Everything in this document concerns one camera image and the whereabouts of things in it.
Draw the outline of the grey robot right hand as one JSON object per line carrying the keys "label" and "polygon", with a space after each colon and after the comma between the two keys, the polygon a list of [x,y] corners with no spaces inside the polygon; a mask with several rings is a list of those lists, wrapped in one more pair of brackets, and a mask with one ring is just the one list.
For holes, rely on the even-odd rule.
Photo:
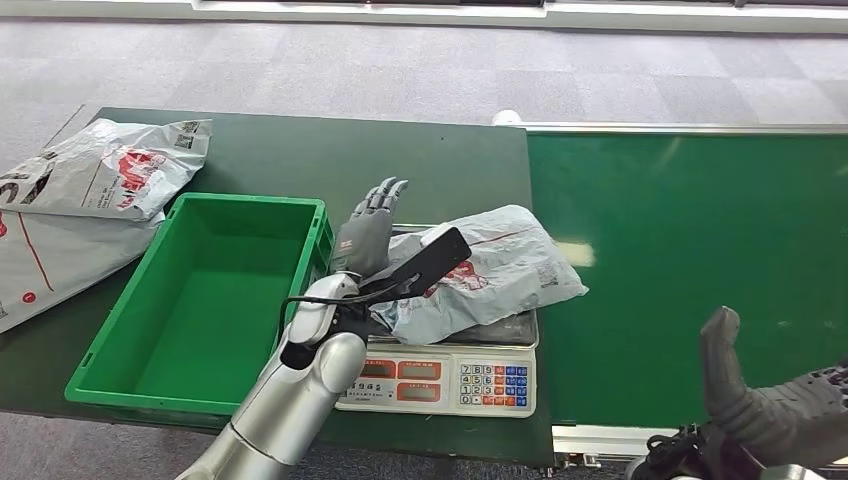
{"label": "grey robot right hand", "polygon": [[752,389],[735,351],[736,311],[721,306],[700,330],[704,403],[712,423],[761,464],[822,467],[847,456],[847,361]]}

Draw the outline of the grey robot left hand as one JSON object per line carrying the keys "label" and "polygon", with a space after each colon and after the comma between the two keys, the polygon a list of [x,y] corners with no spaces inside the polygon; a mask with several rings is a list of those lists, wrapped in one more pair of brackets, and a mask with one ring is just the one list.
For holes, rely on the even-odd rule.
{"label": "grey robot left hand", "polygon": [[366,278],[388,266],[395,204],[407,184],[389,177],[368,191],[336,235],[330,273]]}

